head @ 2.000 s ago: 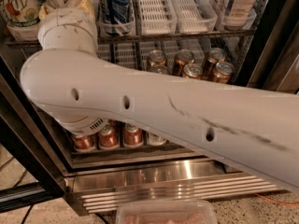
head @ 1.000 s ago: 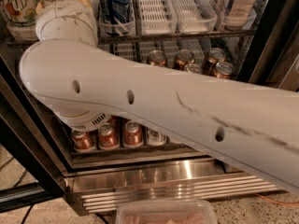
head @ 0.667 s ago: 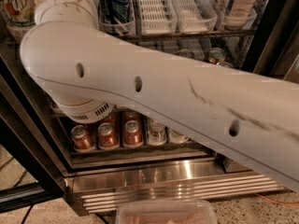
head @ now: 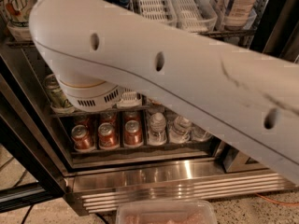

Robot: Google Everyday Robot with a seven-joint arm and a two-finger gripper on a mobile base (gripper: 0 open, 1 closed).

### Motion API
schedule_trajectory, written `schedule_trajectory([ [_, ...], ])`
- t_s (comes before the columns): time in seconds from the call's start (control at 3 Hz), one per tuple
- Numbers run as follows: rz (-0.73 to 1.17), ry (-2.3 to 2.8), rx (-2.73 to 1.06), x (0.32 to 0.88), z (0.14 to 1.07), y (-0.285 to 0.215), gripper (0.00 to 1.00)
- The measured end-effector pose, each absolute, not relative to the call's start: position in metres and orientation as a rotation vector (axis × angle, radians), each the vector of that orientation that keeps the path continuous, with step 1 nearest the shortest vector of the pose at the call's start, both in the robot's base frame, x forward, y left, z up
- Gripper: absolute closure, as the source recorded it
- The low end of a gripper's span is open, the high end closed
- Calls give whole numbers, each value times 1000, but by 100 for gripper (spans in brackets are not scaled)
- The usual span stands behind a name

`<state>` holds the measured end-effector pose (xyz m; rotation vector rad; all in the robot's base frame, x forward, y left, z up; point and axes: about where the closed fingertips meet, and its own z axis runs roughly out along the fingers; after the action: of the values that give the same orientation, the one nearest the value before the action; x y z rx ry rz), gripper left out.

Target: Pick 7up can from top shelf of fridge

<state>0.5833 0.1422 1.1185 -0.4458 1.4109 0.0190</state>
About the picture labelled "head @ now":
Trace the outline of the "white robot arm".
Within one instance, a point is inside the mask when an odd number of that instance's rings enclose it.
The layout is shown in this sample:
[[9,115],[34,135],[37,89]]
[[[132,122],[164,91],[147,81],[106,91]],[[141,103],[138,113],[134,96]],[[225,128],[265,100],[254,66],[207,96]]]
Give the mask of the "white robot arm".
[[104,0],[37,0],[36,48],[70,97],[142,93],[299,184],[299,66]]

